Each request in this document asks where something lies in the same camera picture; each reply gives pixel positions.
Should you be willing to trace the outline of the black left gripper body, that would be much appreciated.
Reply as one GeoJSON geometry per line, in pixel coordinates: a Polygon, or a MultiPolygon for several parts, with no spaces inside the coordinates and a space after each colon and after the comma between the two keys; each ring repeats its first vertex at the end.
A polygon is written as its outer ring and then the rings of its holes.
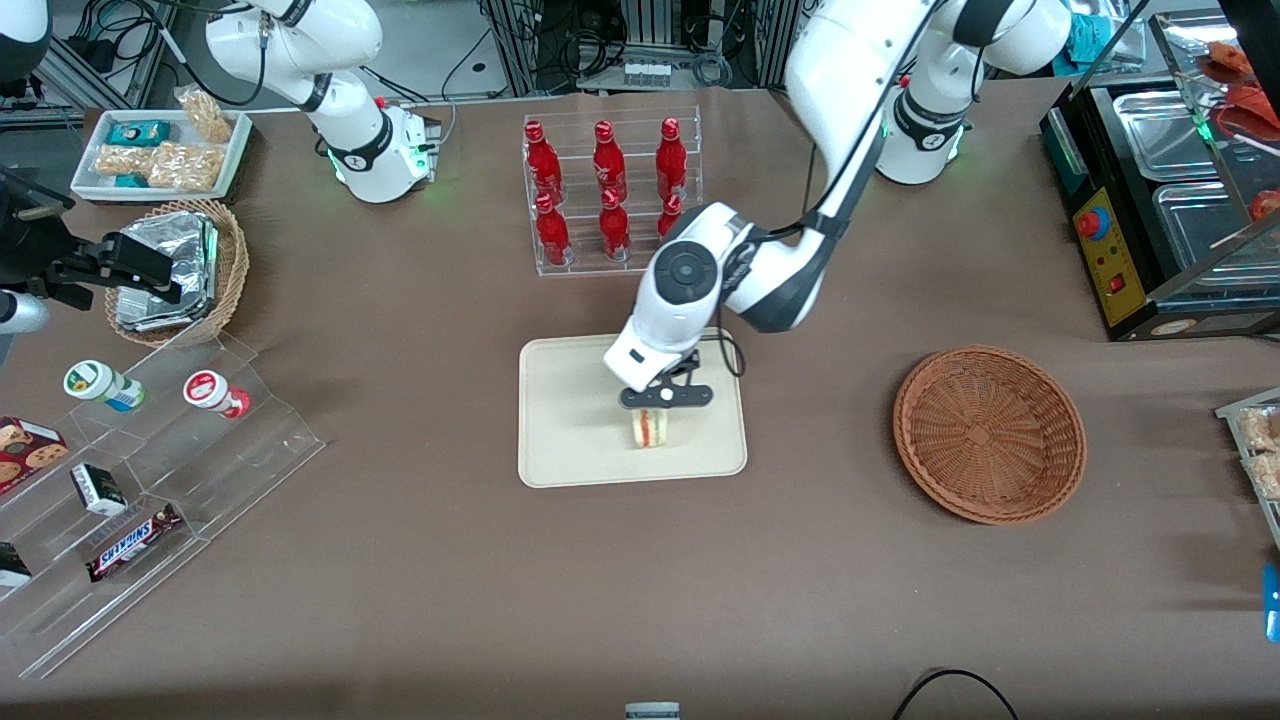
{"type": "Polygon", "coordinates": [[[713,400],[714,391],[694,380],[700,366],[700,351],[695,348],[671,369],[657,375],[644,389],[622,388],[620,404],[628,410],[705,407],[713,400]]]}

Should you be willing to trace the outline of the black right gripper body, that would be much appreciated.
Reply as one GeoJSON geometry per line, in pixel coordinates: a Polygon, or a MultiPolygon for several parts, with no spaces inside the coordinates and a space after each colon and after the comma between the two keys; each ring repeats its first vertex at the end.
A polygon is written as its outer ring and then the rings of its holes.
{"type": "Polygon", "coordinates": [[[73,279],[60,277],[52,266],[78,247],[79,241],[60,217],[29,222],[18,215],[5,217],[1,228],[1,288],[29,292],[32,279],[45,286],[74,284],[73,279]]]}

